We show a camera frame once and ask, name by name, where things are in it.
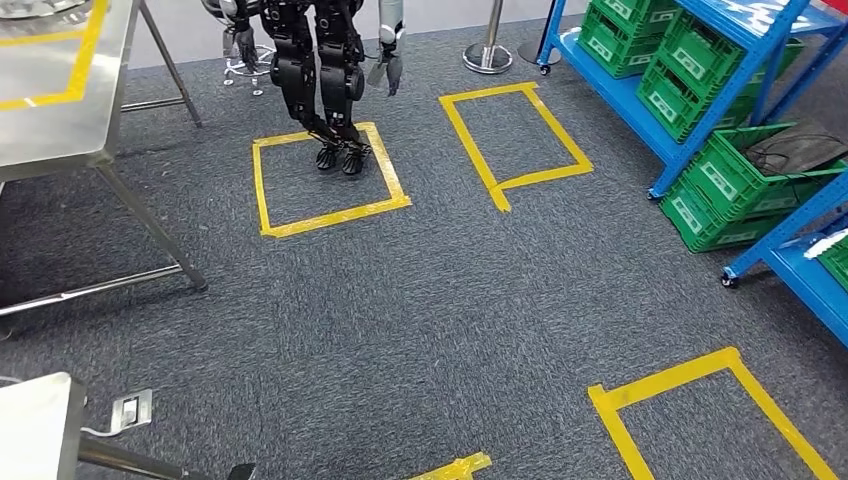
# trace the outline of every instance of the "floor marking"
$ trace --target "floor marking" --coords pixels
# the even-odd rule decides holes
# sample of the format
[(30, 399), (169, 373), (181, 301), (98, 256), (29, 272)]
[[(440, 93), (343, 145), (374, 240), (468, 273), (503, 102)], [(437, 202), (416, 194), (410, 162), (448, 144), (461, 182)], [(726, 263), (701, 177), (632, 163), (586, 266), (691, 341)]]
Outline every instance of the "floor marking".
[(339, 223), (349, 222), (358, 218), (376, 215), (378, 213), (388, 212), (390, 210), (412, 205), (412, 201), (410, 201), (409, 197), (403, 193), (403, 188), (400, 186), (397, 173), (395, 173), (395, 168), (392, 166), (391, 159), (389, 159), (389, 154), (386, 151), (386, 146), (383, 144), (383, 139), (380, 138), (380, 133), (377, 131), (377, 126), (373, 122), (363, 122), (357, 123), (356, 129), (368, 136), (368, 142), (371, 144), (371, 149), (374, 151), (374, 158), (377, 159), (377, 164), (380, 166), (380, 172), (383, 174), (383, 180), (386, 182), (386, 187), (389, 189), (390, 198), (376, 203), (369, 203), (368, 205), (319, 215), (317, 217), (300, 220), (294, 223), (271, 226), (271, 221), (268, 215), (268, 204), (265, 200), (261, 150), (263, 147), (313, 140), (313, 137), (307, 132), (300, 132), (293, 133), (291, 135), (259, 138), (253, 141), (253, 179), (256, 186), (256, 202), (259, 207), (259, 233), (277, 238), (288, 237), (289, 235), (308, 232), (310, 230), (315, 230), (316, 228), (329, 227), (330, 225), (337, 225)]
[(606, 426), (612, 442), (635, 480), (652, 480), (654, 476), (645, 463), (645, 459), (639, 453), (639, 448), (633, 442), (633, 438), (621, 421), (617, 411), (724, 369), (733, 373), (742, 387), (745, 388), (745, 391), (748, 392), (748, 395), (754, 400), (754, 403), (760, 407), (760, 410), (795, 449), (795, 452), (807, 464), (816, 478), (836, 480), (836, 475), (824, 459), (780, 410), (780, 407), (754, 378), (750, 370), (745, 367), (739, 350), (734, 347), (727, 347), (690, 360), (609, 392), (604, 391), (604, 387), (601, 385), (589, 387), (589, 398), (595, 405), (595, 409), (598, 411), (604, 426)]
[(31, 45), (36, 43), (58, 42), (80, 39), (76, 60), (68, 76), (68, 84), (63, 92), (46, 93), (42, 95), (30, 95), (27, 98), (16, 98), (13, 100), (0, 101), (0, 111), (17, 110), (21, 108), (34, 108), (57, 103), (70, 103), (82, 100), (85, 95), (85, 85), (88, 82), (88, 72), (91, 69), (91, 61), (97, 50), (100, 40), (100, 30), (103, 27), (103, 19), (109, 10), (109, 0), (93, 0), (91, 15), (88, 25), (84, 30), (69, 32), (48, 33), (45, 35), (32, 35), (28, 37), (0, 39), (0, 48), (15, 47), (20, 45)]
[(457, 458), (453, 463), (410, 480), (473, 480), (471, 474), (492, 466), (492, 459), (483, 452), (470, 457)]
[[(535, 88), (539, 86), (536, 82), (525, 82), (525, 83), (517, 83), (514, 85), (504, 85), (501, 87), (493, 87), (486, 88), (483, 90), (476, 90), (473, 92), (465, 92), (465, 93), (456, 93), (453, 95), (445, 95), (439, 98), (439, 102), (442, 104), (442, 107), (445, 109), (445, 112), (448, 115), (451, 123), (453, 124), (454, 129), (456, 130), (457, 135), (459, 136), (462, 145), (465, 147), (465, 150), (468, 152), (468, 156), (471, 157), (471, 163), (474, 164), (474, 168), (477, 170), (477, 174), (480, 175), (480, 179), (483, 181), (483, 185), (486, 187), (486, 190), (489, 192), (489, 195), (492, 196), (492, 201), (495, 202), (495, 206), (502, 212), (509, 212), (512, 210), (512, 206), (509, 204), (509, 201), (506, 199), (506, 195), (504, 195), (504, 190), (515, 188), (515, 187), (523, 187), (525, 185), (532, 185), (534, 183), (539, 182), (548, 182), (550, 180), (555, 180), (558, 178), (570, 177), (573, 175), (582, 175), (584, 173), (589, 173), (593, 170), (592, 162), (586, 157), (586, 154), (574, 143), (574, 140), (565, 131), (562, 124), (557, 121), (556, 117), (554, 117), (553, 113), (548, 109), (548, 107), (542, 102), (542, 99), (536, 94)], [(554, 168), (551, 170), (544, 170), (541, 172), (528, 173), (526, 175), (521, 175), (519, 177), (506, 180), (504, 182), (498, 182), (495, 176), (492, 174), (492, 170), (489, 168), (489, 165), (486, 163), (486, 160), (483, 158), (483, 154), (480, 152), (480, 148), (477, 147), (477, 143), (471, 137), (471, 132), (468, 131), (468, 126), (463, 121), (462, 116), (459, 114), (459, 110), (456, 108), (457, 102), (462, 102), (465, 100), (474, 100), (477, 98), (483, 97), (491, 97), (494, 95), (503, 95), (507, 93), (523, 93), (534, 108), (539, 112), (539, 115), (542, 116), (542, 119), (545, 123), (548, 124), (548, 127), (554, 132), (554, 135), (559, 138), (560, 142), (562, 142), (563, 146), (571, 153), (571, 156), (574, 157), (575, 164), (568, 165), (566, 167)]]

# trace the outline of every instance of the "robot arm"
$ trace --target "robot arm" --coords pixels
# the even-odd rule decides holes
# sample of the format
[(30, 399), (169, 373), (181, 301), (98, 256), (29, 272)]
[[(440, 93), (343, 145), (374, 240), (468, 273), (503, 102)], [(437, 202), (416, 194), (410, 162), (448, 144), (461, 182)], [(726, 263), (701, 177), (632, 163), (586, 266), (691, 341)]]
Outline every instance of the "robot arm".
[(249, 72), (255, 72), (259, 63), (253, 28), (250, 26), (250, 12), (247, 0), (221, 0), (221, 11), (233, 20), (233, 42), (238, 46), (241, 60)]
[(380, 0), (380, 61), (371, 72), (369, 83), (377, 84), (385, 72), (390, 97), (397, 93), (403, 74), (400, 53), (404, 30), (403, 0)]

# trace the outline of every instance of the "carpet floor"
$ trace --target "carpet floor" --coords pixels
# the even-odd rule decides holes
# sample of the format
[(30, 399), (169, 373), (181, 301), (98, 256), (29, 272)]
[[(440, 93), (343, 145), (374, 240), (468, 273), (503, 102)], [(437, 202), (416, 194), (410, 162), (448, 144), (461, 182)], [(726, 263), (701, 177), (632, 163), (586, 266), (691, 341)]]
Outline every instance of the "carpet floor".
[[(541, 27), (506, 24), (500, 41)], [(251, 160), (254, 139), (300, 131), (279, 91), (225, 87), (220, 62), (180, 65), (204, 128), (179, 107), (126, 114), (117, 168), (209, 290), (172, 277), (4, 320), (18, 333), (0, 374), (72, 373), (100, 429), (114, 398), (153, 388), (153, 423), (116, 443), (214, 478), (255, 461), (258, 479), (402, 479), (484, 451), (475, 479), (626, 479), (587, 388), (734, 346), (848, 477), (845, 348), (769, 274), (721, 287), (738, 252), (686, 250), (645, 198), (659, 160), (567, 64), (463, 68), (482, 37), (410, 36), (401, 93), (355, 107), (412, 205), (285, 238), (259, 234)], [(791, 116), (848, 138), (846, 75), (843, 56)], [(501, 213), (438, 98), (526, 81), (595, 169), (509, 190)], [(133, 70), (127, 100), (172, 90), (164, 69)], [(458, 108), (498, 179), (574, 162), (520, 93)], [(273, 225), (388, 198), (374, 164), (317, 173), (318, 147), (263, 148)], [(92, 172), (10, 183), (0, 226), (0, 304), (167, 262)], [(656, 478), (814, 478), (728, 372), (620, 413)]]

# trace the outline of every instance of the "blue shelf frame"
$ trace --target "blue shelf frame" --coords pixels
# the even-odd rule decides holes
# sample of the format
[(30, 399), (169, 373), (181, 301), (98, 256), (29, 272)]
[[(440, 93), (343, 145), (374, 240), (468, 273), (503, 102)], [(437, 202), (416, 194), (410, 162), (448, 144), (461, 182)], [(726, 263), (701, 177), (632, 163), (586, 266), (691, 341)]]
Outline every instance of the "blue shelf frame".
[[(754, 0), (736, 1), (738, 3), (735, 5), (742, 4), (743, 7), (746, 5), (762, 5), (762, 2), (753, 3)], [(733, 104), (734, 99), (741, 93), (754, 73), (759, 69), (759, 66), (769, 58), (773, 60), (779, 58), (778, 54), (782, 51), (785, 40), (791, 33), (824, 33), (832, 36), (831, 40), (820, 50), (819, 55), (814, 60), (814, 64), (816, 61), (826, 61), (829, 63), (828, 58), (838, 53), (837, 47), (841, 48), (846, 43), (845, 25), (832, 19), (824, 12), (810, 7), (809, 0), (789, 0), (789, 3), (782, 6), (780, 10), (769, 10), (773, 16), (764, 18), (768, 18), (772, 23), (765, 32), (743, 28), (743, 22), (739, 21), (738, 12), (736, 11), (739, 8), (717, 7), (719, 4), (727, 5), (727, 2), (724, 0), (678, 0), (678, 2), (684, 6), (689, 5), (691, 7), (695, 5), (693, 7), (695, 11), (692, 13), (705, 15), (708, 18), (702, 18), (702, 20), (723, 34), (740, 41), (747, 49), (747, 54), (740, 67), (727, 81), (692, 133), (681, 144), (675, 143), (669, 134), (659, 126), (659, 122), (654, 119), (653, 115), (635, 98), (636, 85), (638, 85), (640, 77), (623, 80), (613, 79), (609, 74), (600, 69), (593, 59), (583, 54), (579, 47), (575, 47), (574, 42), (576, 35), (578, 35), (577, 32), (559, 33), (566, 0), (554, 0), (552, 3), (551, 15), (537, 59), (537, 63), (541, 67), (546, 67), (551, 52), (555, 48), (558, 49), (563, 57), (571, 63), (571, 66), (583, 75), (587, 82), (592, 85), (616, 113), (630, 125), (660, 160), (662, 160), (665, 168), (648, 191), (648, 195), (653, 198), (659, 198), (665, 195), (671, 185), (677, 180), (680, 173), (689, 164), (689, 160), (709, 137), (713, 127), (724, 116), (724, 113)], [(802, 13), (814, 17), (817, 20), (812, 23), (807, 22), (811, 23), (811, 25), (793, 28), (795, 20)], [(839, 34), (842, 35), (840, 39), (834, 41), (834, 38)], [(771, 65), (769, 71), (773, 71), (776, 68), (776, 63), (776, 60), (769, 62)], [(777, 106), (766, 115), (762, 115), (762, 111), (765, 108), (763, 102), (769, 85), (764, 84), (761, 100), (758, 101), (755, 108), (755, 119), (759, 120), (759, 117), (762, 116), (763, 120), (776, 120), (777, 115), (785, 111), (809, 87), (811, 79), (815, 75), (818, 75), (818, 73), (809, 74), (808, 76), (811, 78), (799, 78), (784, 94)]]
[[(747, 50), (740, 67), (730, 77), (702, 120), (682, 144), (675, 143), (636, 97), (636, 89), (641, 77), (613, 79), (594, 59), (577, 46), (578, 32), (559, 33), (566, 0), (553, 0), (551, 4), (551, 14), (537, 63), (545, 72), (551, 52), (554, 48), (558, 49), (571, 66), (656, 153), (665, 164), (665, 169), (648, 194), (654, 198), (661, 197), (689, 164), (689, 160), (709, 137), (713, 127), (754, 72), (767, 59), (771, 57), (760, 98), (752, 115), (752, 124), (770, 124), (777, 121), (812, 85), (836, 55), (848, 45), (848, 22), (843, 24), (824, 12), (810, 7), (810, 0), (789, 0), (786, 5), (774, 3), (782, 1), (677, 0), (683, 8)], [(768, 2), (772, 2), (770, 9), (767, 8)], [(786, 45), (786, 40), (791, 34), (813, 33), (828, 36), (827, 42), (819, 49), (807, 69), (783, 93), (780, 100), (768, 113), (764, 114), (765, 99), (774, 80), (780, 53)], [(848, 213), (842, 212), (843, 216), (839, 220), (823, 230), (825, 233), (805, 235), (791, 240), (802, 228), (826, 213), (841, 208), (846, 202), (848, 202), (848, 172), (833, 180), (756, 245), (725, 267), (726, 285), (734, 285), (741, 275), (762, 261), (798, 295), (842, 343), (848, 346), (848, 292), (818, 260), (804, 257), (804, 252), (824, 234), (848, 226)]]
[(801, 229), (848, 202), (848, 172), (843, 173), (802, 205), (756, 245), (724, 268), (728, 284), (738, 281), (757, 262), (765, 262), (821, 321), (848, 346), (848, 291), (816, 259), (804, 252), (824, 234), (848, 225), (848, 213), (824, 229), (790, 240)]

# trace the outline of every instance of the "black robot leg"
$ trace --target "black robot leg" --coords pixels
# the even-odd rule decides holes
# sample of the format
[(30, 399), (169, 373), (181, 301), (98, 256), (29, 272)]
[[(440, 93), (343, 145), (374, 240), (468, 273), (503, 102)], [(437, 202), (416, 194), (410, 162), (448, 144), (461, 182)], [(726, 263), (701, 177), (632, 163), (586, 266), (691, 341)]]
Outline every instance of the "black robot leg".
[(343, 0), (315, 6), (324, 113), (330, 128), (344, 141), (346, 155), (342, 171), (348, 175), (361, 172), (371, 153), (351, 118), (353, 102), (361, 99), (365, 91), (365, 75), (359, 67), (364, 52), (352, 21), (360, 5), (361, 2)]
[(315, 54), (305, 11), (302, 5), (269, 2), (262, 22), (277, 49), (271, 81), (283, 90), (289, 115), (324, 144), (316, 164), (326, 170), (335, 166), (345, 141), (315, 113)]

